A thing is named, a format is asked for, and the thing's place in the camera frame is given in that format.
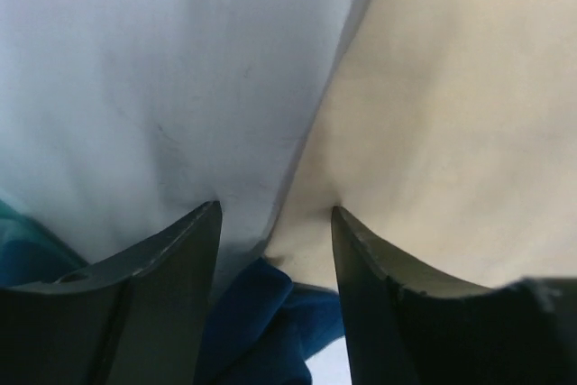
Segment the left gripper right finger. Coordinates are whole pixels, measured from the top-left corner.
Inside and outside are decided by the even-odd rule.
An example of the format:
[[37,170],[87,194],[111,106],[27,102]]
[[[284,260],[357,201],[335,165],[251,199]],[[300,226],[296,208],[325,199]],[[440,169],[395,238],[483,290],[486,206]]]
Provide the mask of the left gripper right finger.
[[355,384],[573,384],[576,282],[489,289],[331,214],[334,265]]

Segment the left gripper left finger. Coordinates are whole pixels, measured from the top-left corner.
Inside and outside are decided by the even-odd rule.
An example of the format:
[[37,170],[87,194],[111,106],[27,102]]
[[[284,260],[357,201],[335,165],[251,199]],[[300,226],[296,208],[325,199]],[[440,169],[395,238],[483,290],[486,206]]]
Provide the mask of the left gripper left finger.
[[207,202],[103,261],[3,289],[2,383],[192,383],[221,225]]

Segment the beige t shirt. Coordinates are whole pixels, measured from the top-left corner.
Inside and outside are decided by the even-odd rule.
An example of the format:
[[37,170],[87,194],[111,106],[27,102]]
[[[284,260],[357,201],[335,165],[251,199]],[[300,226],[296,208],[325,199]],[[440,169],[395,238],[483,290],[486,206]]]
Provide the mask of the beige t shirt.
[[336,284],[330,214],[495,287],[576,273],[576,0],[371,0],[267,258]]

